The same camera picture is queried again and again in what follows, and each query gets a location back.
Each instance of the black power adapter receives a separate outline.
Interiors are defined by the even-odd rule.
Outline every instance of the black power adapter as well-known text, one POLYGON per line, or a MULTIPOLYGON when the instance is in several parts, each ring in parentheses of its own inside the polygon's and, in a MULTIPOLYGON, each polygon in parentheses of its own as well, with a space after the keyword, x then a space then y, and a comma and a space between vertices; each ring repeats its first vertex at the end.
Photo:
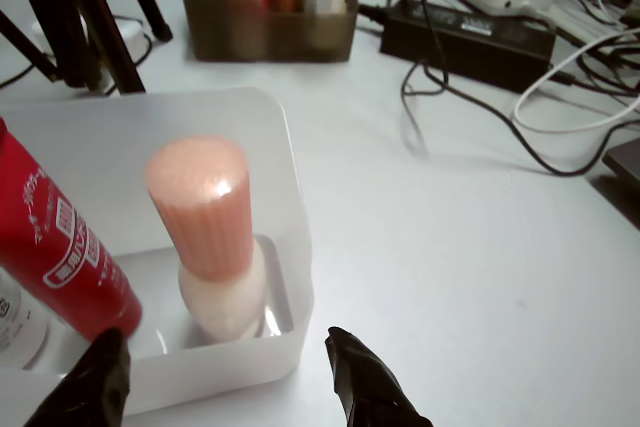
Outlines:
MULTIPOLYGON (((442 67, 417 0, 388 9, 361 5, 359 13, 384 26, 380 52, 442 67)), ((523 92, 550 66, 555 33, 526 21, 461 12, 429 4, 449 72, 523 92)))

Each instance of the white table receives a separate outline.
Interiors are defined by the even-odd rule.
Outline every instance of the white table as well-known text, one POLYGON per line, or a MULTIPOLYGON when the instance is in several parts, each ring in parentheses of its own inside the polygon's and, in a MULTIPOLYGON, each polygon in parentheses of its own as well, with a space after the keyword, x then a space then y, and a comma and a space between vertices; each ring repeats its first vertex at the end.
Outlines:
MULTIPOLYGON (((132 0, 110 2, 137 13, 132 0)), ((381 56, 371 35, 356 35, 344 65, 202 64, 189 59, 180 0, 158 2, 176 40, 140 68, 149 91, 253 85, 284 104, 316 305, 289 378, 126 427, 345 425, 324 348, 332 325, 376 352, 436 427, 637 422, 640 234, 585 180, 540 173, 501 123, 448 94, 418 101, 427 155, 412 154, 399 103, 409 66, 381 56)), ((513 104, 513 94, 454 83, 505 111, 513 104)), ((549 125, 598 118, 550 100, 535 115, 549 125)), ((533 140, 575 165, 593 136, 533 140)))

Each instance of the pink bottle cap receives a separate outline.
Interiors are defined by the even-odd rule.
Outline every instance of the pink bottle cap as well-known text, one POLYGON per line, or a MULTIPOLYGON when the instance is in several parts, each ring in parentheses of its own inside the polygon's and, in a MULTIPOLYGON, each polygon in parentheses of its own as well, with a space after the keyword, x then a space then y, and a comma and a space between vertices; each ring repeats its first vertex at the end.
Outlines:
POLYGON ((185 268, 215 282, 249 268, 249 171, 235 142, 213 136, 171 142, 151 158, 145 179, 185 268))

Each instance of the white bottle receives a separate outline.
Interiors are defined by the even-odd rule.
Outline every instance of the white bottle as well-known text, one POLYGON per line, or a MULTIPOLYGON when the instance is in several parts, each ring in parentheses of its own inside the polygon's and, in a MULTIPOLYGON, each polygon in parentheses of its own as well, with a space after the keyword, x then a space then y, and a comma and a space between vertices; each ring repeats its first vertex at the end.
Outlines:
POLYGON ((22 368, 36 355, 48 317, 38 302, 0 270, 0 368, 22 368))

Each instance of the white storage bin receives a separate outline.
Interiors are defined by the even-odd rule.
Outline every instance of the white storage bin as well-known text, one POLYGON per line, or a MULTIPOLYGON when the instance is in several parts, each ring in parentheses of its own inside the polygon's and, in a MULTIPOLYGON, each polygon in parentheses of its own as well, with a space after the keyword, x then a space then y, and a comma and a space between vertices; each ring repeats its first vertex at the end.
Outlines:
MULTIPOLYGON (((313 305, 309 228, 280 105, 253 89, 139 95, 3 115, 129 277, 144 309, 129 341, 125 415, 280 379, 299 362, 313 305), (233 139, 249 160, 254 233, 268 260, 262 338, 210 345, 178 289, 178 255, 144 182, 163 144, 195 134, 233 139)), ((21 425, 88 344, 52 319, 29 370, 0 370, 3 425, 21 425)))

